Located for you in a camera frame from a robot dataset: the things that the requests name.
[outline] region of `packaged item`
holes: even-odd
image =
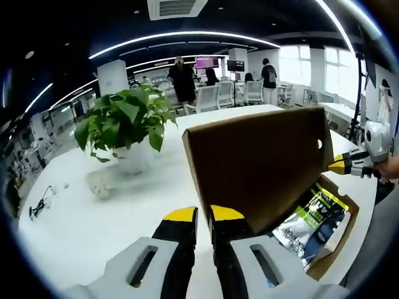
[[[349,218],[348,206],[315,183],[301,195],[295,212],[272,234],[302,260],[307,271],[312,261],[335,250]]]

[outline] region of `brown cardboard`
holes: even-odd
[[[319,149],[318,140],[322,142]],[[322,107],[242,116],[189,128],[183,142],[205,216],[209,205],[242,213],[255,232],[291,210],[334,160]],[[321,185],[338,195],[327,178]],[[334,254],[308,274],[320,278],[334,261],[355,222],[358,207],[340,197],[352,214]]]

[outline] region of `person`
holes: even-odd
[[[195,84],[193,79],[194,71],[184,64],[183,59],[178,56],[175,65],[170,67],[168,78],[171,80],[177,99],[180,103],[195,104]]]
[[[252,76],[251,73],[245,74],[245,83],[247,83],[248,81],[254,81],[254,77]]]
[[[265,104],[277,106],[277,73],[275,68],[270,64],[269,59],[263,59],[263,101]]]
[[[377,120],[379,123],[390,123],[390,112],[393,108],[393,97],[388,82],[383,79],[380,87],[380,108]]]
[[[219,79],[216,78],[214,69],[206,69],[205,75],[206,78],[208,78],[208,81],[206,81],[206,86],[214,86],[217,82],[219,82]]]
[[[374,168],[385,179],[399,178],[399,155],[389,156]],[[375,206],[366,238],[345,279],[345,287],[354,290],[366,279],[385,255],[398,228],[399,188],[395,188]]]
[[[147,76],[143,77],[142,85],[149,85],[151,86],[151,81],[147,78]]]

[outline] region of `white chair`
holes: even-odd
[[[263,82],[248,81],[244,86],[246,103],[263,103]]]
[[[218,94],[219,109],[231,106],[233,104],[233,83],[232,81],[224,81],[216,83],[220,86]]]
[[[190,115],[191,112],[196,113],[207,112],[212,110],[219,110],[218,94],[220,85],[200,87],[198,89],[198,96],[196,105],[185,104],[184,110],[186,115]]]
[[[293,84],[288,84],[287,88],[284,90],[284,93],[280,95],[280,100],[282,101],[282,107],[286,109],[291,109],[294,106],[294,102],[292,101],[294,94],[294,86]]]

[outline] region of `small white object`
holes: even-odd
[[[109,197],[109,191],[107,185],[105,184],[105,178],[101,172],[94,171],[89,173],[86,177],[86,181],[90,190],[99,199],[106,199]]]

